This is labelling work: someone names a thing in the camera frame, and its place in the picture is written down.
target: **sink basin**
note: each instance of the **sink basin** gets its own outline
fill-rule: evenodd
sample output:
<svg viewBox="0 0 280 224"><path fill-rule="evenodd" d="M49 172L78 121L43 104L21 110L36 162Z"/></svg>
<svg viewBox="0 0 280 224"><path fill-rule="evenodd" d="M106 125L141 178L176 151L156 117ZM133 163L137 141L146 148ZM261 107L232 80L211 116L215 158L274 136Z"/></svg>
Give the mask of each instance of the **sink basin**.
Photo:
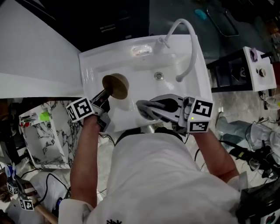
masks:
<svg viewBox="0 0 280 224"><path fill-rule="evenodd" d="M129 82L126 99L109 98L111 110L108 114L112 121L108 132L159 122L141 117L135 105L137 100L150 100L164 94L200 96L212 100L200 46L195 69L179 83L175 77L188 68L192 52L191 38L189 35L171 35L168 41L170 48L154 54L153 47L159 37L125 40L79 54L84 93L89 99L103 90L102 78L105 75L119 73Z"/></svg>

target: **drain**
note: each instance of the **drain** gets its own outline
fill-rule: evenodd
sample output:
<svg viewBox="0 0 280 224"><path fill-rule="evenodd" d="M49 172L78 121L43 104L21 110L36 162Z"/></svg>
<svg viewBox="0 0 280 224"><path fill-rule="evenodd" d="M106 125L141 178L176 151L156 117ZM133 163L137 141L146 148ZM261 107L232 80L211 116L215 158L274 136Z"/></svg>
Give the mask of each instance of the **drain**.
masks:
<svg viewBox="0 0 280 224"><path fill-rule="evenodd" d="M162 74L161 72L156 72L156 73L154 74L154 78L155 78L156 80L163 80L163 74Z"/></svg>

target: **curved faucet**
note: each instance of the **curved faucet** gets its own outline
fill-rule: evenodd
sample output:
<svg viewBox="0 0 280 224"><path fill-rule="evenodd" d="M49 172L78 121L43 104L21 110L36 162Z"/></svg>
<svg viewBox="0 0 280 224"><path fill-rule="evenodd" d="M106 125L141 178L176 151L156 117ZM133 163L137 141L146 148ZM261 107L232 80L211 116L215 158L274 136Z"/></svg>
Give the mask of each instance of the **curved faucet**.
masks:
<svg viewBox="0 0 280 224"><path fill-rule="evenodd" d="M156 44L154 46L154 53L155 54L158 54L163 49L164 45L166 47L170 48L170 45L168 43L168 39L180 23L183 23L189 30L189 34L191 36L191 41L192 41L192 56L191 56L191 60L189 62L189 67L187 68L187 70L184 71L182 74L176 76L176 81L177 82L182 82L183 78L187 74L190 73L190 71L194 68L194 66L196 64L196 57L197 57L196 33L194 32L194 29L193 29L192 25L185 19L177 19L174 22L174 24L172 25L172 27L169 30L166 37L164 39L160 37L156 41Z"/></svg>

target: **teal object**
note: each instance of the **teal object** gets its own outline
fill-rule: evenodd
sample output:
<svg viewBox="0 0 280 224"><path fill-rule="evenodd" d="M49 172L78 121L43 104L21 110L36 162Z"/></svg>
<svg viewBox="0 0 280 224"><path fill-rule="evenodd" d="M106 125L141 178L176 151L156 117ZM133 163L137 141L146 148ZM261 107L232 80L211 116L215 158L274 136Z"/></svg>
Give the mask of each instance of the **teal object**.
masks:
<svg viewBox="0 0 280 224"><path fill-rule="evenodd" d="M202 20L206 20L207 19L207 15L205 14L205 12L203 12L200 9L195 9L194 12L202 19Z"/></svg>

